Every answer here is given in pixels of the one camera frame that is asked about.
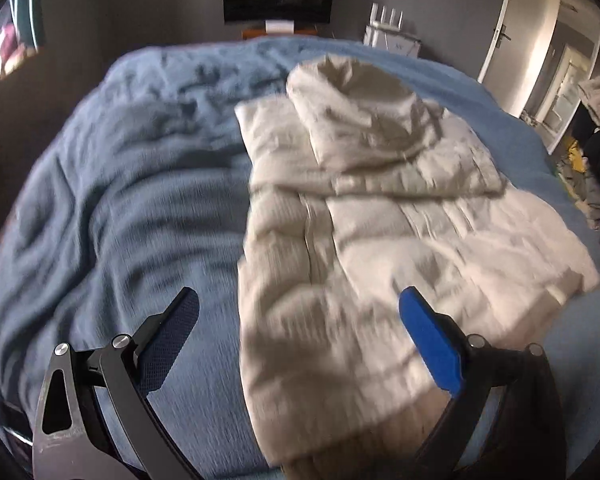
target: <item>silver screw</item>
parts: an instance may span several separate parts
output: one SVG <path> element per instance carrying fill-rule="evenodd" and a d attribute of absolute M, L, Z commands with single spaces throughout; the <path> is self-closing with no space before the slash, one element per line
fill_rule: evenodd
<path fill-rule="evenodd" d="M 469 346 L 471 348 L 482 348 L 487 343 L 485 338 L 479 334 L 469 334 L 467 341 L 469 342 Z"/>
<path fill-rule="evenodd" d="M 131 342 L 131 338 L 126 334 L 121 334 L 113 338 L 113 348 L 124 348 Z"/>
<path fill-rule="evenodd" d="M 536 357 L 540 357 L 544 353 L 544 350 L 542 350 L 542 347 L 538 343 L 531 343 L 529 351 Z"/>
<path fill-rule="evenodd" d="M 67 343 L 60 343 L 58 346 L 56 346 L 54 353 L 56 355 L 64 355 L 67 353 L 68 349 L 69 345 Z"/>

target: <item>door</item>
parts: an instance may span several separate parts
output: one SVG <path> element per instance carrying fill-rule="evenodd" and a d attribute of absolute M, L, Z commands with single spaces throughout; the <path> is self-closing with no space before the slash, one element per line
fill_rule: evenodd
<path fill-rule="evenodd" d="M 478 81 L 515 117 L 536 84 L 559 9 L 560 0 L 504 0 Z"/>

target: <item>bed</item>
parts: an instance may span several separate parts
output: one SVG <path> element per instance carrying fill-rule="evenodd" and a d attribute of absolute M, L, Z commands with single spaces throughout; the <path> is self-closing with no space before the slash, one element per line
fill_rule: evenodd
<path fill-rule="evenodd" d="M 82 350 L 133 333 L 190 286 L 200 296 L 200 320 L 148 399 L 205 478 L 282 475 L 258 450 L 238 373 L 236 264 L 251 163 L 234 107 L 282 92 L 298 62 L 325 53 L 371 62 L 464 118 L 499 170 L 560 214 L 600 272 L 596 235 L 552 175 L 541 139 L 450 67 L 317 38 L 144 49 L 118 60 L 76 108 L 5 228 L 0 424 L 5 404 L 32 422 L 58 342 Z M 600 439 L 600 290 L 571 300 L 544 345 L 574 471 Z M 99 398 L 122 456 L 139 466 L 108 399 Z"/>

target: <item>door handle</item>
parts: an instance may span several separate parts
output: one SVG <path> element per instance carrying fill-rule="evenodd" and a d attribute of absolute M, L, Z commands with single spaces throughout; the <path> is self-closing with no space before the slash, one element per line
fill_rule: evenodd
<path fill-rule="evenodd" d="M 496 48 L 500 48 L 500 46 L 502 45 L 503 38 L 505 40 L 511 41 L 511 38 L 505 34 L 506 30 L 507 25 L 502 25 L 502 27 L 500 28 L 500 32 L 498 33 L 498 39 L 496 40 Z"/>

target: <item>blue blanket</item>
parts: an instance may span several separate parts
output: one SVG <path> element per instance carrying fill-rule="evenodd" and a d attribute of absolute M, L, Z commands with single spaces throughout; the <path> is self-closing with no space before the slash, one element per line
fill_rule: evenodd
<path fill-rule="evenodd" d="M 76 108 L 16 202 L 0 246 L 0 403 L 33 422 L 58 342 L 83 350 L 133 333 L 190 286 L 200 320 L 149 400 L 205 477 L 267 470 L 238 373 L 236 263 L 251 165 L 234 106 L 284 91 L 298 62 L 326 52 L 372 62 L 464 117 L 498 168 L 553 206 L 600 270 L 596 238 L 550 173 L 539 137 L 456 70 L 312 38 L 149 48 L 120 59 Z M 582 309 L 589 300 L 578 301 Z M 100 400 L 122 455 L 139 466 Z M 589 452 L 599 430 L 584 444 L 571 431 L 570 460 Z"/>

